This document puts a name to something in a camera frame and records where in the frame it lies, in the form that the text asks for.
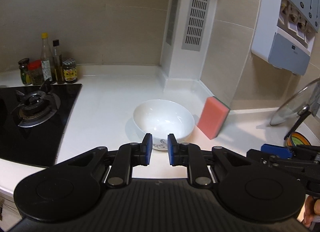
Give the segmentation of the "person's right hand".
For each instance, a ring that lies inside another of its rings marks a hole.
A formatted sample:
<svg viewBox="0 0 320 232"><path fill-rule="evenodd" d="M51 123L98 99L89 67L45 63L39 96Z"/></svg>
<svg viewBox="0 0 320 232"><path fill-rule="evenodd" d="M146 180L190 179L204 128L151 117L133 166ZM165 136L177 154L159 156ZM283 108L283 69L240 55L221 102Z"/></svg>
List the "person's right hand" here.
<svg viewBox="0 0 320 232"><path fill-rule="evenodd" d="M304 217L302 220L302 224L310 228L311 223L313 222L315 216L319 216L320 212L320 205L319 205L319 199L314 199L313 196L308 196L305 200L304 205Z"/></svg>

